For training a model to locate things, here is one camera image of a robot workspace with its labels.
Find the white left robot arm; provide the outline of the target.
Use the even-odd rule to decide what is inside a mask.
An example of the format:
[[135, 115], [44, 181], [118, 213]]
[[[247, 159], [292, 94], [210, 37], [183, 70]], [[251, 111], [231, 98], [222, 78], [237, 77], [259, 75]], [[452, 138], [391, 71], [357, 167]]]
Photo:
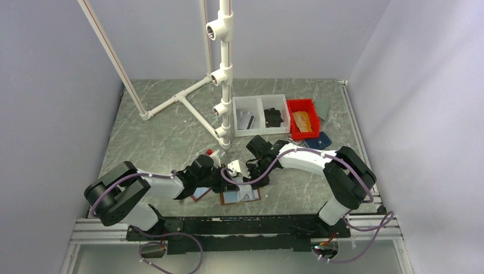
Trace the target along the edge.
[[91, 183], [83, 196], [91, 207], [90, 215], [99, 218], [104, 226], [134, 225], [147, 238], [155, 240], [164, 232], [164, 219], [154, 206], [142, 203], [142, 199], [184, 200], [199, 188], [219, 190], [224, 167], [217, 156], [207, 154], [168, 175], [143, 171], [124, 161]]

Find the grey striped credit card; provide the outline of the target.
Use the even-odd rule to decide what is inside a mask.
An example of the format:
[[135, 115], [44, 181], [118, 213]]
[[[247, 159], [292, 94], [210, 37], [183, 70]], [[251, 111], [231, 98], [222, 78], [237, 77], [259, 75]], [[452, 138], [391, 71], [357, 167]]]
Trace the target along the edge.
[[247, 125], [245, 127], [246, 130], [251, 130], [253, 125], [254, 125], [254, 122], [255, 122], [255, 117], [254, 116], [250, 116], [250, 118], [248, 119], [247, 121]]

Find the brown leather card holder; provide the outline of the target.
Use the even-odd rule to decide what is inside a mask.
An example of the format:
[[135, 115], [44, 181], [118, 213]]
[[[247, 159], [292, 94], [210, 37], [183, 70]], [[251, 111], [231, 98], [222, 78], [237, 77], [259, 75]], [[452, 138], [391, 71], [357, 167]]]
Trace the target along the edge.
[[239, 186], [237, 191], [226, 191], [220, 194], [222, 206], [254, 202], [261, 200], [259, 189], [253, 189], [251, 185]]

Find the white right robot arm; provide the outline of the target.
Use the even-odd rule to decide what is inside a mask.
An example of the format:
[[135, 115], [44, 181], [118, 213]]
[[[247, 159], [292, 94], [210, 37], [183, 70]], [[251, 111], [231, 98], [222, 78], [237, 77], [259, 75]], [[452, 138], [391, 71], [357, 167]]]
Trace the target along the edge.
[[257, 135], [246, 148], [256, 159], [248, 167], [253, 184], [265, 180], [275, 168], [302, 170], [326, 179], [332, 195], [319, 209], [314, 222], [315, 231], [322, 237], [330, 236], [345, 214], [373, 202], [370, 190], [376, 176], [350, 147], [322, 151], [285, 140], [270, 143]]

